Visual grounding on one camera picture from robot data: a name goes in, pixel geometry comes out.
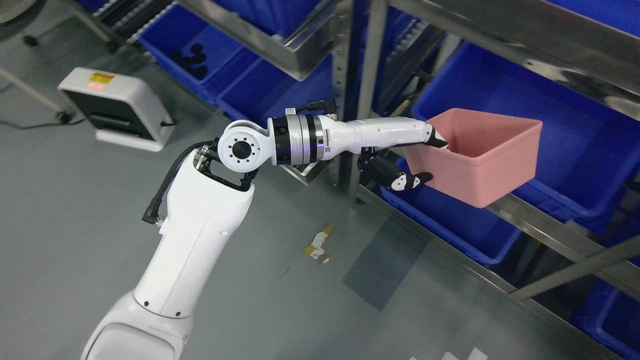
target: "power cord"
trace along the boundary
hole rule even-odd
[[[8,121],[3,121],[0,120],[0,125],[4,125],[4,126],[8,126],[8,127],[12,127],[16,130],[29,130],[29,129],[38,129],[39,127],[49,127],[49,126],[73,126],[73,125],[78,125],[81,122],[84,122],[84,119],[80,119],[78,121],[75,122],[67,122],[67,123],[62,123],[62,122],[50,122],[50,123],[46,123],[46,124],[38,124],[38,125],[30,125],[30,126],[20,126],[18,124],[14,124],[13,122],[8,122]]]

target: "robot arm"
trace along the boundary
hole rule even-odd
[[[251,180],[267,160],[273,165],[301,165],[369,148],[363,168],[371,167],[382,177],[391,174],[394,182],[401,179],[398,184],[404,181],[415,187],[423,179],[399,174],[382,157],[376,160],[371,150],[415,143],[447,147],[430,125],[415,119],[344,123],[288,111],[284,117],[269,119],[267,129],[235,121],[218,141],[194,144],[173,164],[143,216],[144,221],[161,225],[163,237],[156,253],[137,287],[98,324],[81,359],[180,359],[193,328],[194,307],[227,240],[248,211],[254,190]],[[212,161],[244,172],[241,184],[212,174]],[[158,209],[167,189],[168,216],[163,221]]]
[[[269,118],[267,129],[247,120],[227,126],[218,142],[221,162],[238,172],[252,171],[267,160],[272,165],[302,165],[330,160],[342,152],[363,148],[425,143],[446,149],[448,143],[424,121],[406,117],[339,122],[325,115]]]

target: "blue storage bin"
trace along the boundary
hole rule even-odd
[[[320,0],[214,0],[269,35],[288,37]]]
[[[90,12],[96,12],[102,8],[102,5],[106,4],[108,0],[76,0],[78,4],[82,5]]]
[[[640,302],[599,280],[570,320],[625,360],[640,360]]]
[[[567,10],[640,37],[638,0],[548,0]]]
[[[232,120],[251,120],[266,127],[269,117],[284,116],[285,108],[332,97],[332,59],[324,59],[304,81],[296,81],[268,61],[255,61],[219,98]]]
[[[513,193],[560,221],[607,211],[640,161],[640,122],[471,43],[463,44],[413,107],[417,119],[451,108],[543,121],[536,177]]]
[[[259,57],[204,20],[177,5],[169,9],[140,36],[157,64],[194,93],[217,106],[216,96],[236,80]],[[198,79],[170,57],[180,51],[192,56],[191,46],[202,44],[207,74]]]
[[[408,172],[404,159],[398,166]],[[380,188],[382,198],[480,264],[498,264],[522,233],[487,209],[477,209],[428,186],[402,192]]]

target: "epoxy floor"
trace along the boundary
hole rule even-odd
[[[171,162],[227,121],[135,51],[110,55],[56,1],[27,32],[40,46],[2,43],[0,66],[56,102],[64,104],[55,86],[66,74],[93,67],[146,79],[180,121],[159,153],[97,142],[87,123],[0,126],[0,359],[78,359],[153,255],[160,236],[140,216]],[[53,115],[0,79],[0,120],[30,125]],[[266,165],[255,185],[202,294],[183,359],[440,360],[446,352],[466,359],[474,347],[489,360],[588,358],[430,244],[416,250],[406,277],[376,309],[342,279],[375,237],[412,236],[323,177],[307,188]],[[326,224],[335,226],[325,246],[332,259],[321,266],[302,249]]]

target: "pink plastic bin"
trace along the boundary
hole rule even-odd
[[[450,109],[427,120],[451,151],[424,144],[404,148],[413,174],[431,172],[428,186],[483,208],[533,179],[542,122]]]

